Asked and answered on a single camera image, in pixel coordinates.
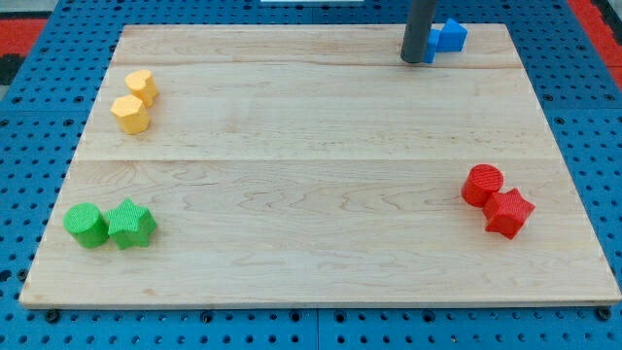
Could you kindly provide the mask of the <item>grey cylindrical robot arm stick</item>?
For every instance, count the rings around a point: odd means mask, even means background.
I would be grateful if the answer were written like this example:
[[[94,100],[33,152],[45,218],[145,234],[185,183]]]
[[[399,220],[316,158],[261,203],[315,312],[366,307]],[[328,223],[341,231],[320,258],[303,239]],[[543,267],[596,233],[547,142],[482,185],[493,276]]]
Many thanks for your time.
[[[421,63],[427,51],[437,0],[412,0],[407,16],[400,58],[408,64]]]

